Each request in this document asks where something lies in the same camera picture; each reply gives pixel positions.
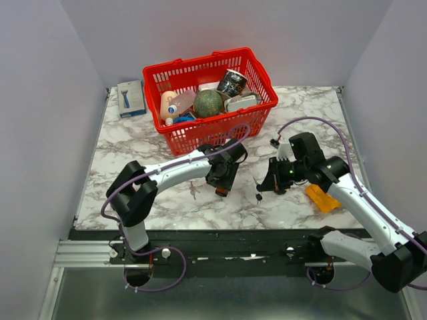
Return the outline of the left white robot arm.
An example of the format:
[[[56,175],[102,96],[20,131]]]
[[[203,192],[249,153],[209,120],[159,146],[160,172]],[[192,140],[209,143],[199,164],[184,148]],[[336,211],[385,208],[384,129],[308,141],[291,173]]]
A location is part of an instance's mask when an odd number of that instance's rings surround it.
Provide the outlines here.
[[[129,162],[106,191],[107,204],[119,216],[119,226],[127,240],[125,256],[133,263],[147,258],[149,238],[144,220],[161,192],[183,182],[204,178],[225,197],[232,189],[238,167],[248,152],[236,138],[225,145],[205,144],[186,156],[158,165]]]

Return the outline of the orange black padlock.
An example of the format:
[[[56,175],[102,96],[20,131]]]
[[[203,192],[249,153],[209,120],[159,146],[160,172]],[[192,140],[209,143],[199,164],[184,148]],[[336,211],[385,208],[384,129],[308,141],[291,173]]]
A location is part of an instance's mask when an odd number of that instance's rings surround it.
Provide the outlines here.
[[[219,195],[220,197],[226,197],[228,195],[228,190],[222,187],[217,187],[216,188],[216,194]]]

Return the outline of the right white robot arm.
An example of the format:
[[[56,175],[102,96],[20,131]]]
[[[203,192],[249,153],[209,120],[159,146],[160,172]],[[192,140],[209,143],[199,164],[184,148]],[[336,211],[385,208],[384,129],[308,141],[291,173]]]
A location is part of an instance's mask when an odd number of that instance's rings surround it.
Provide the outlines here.
[[[307,180],[340,202],[367,230],[373,243],[355,239],[332,227],[311,236],[308,256],[322,261],[335,256],[371,272],[385,290],[397,293],[426,272],[426,233],[417,233],[372,196],[340,157],[325,158],[312,133],[289,139],[294,161],[271,157],[259,192],[284,194]]]

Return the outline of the black head key set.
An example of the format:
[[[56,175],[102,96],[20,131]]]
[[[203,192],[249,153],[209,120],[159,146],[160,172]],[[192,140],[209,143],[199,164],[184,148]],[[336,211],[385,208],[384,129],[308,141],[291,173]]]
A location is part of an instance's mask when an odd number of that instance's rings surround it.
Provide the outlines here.
[[[253,180],[255,183],[255,192],[256,192],[255,198],[256,198],[257,204],[259,204],[262,201],[263,197],[262,197],[262,194],[258,191],[258,182],[257,182],[256,178],[253,177]]]

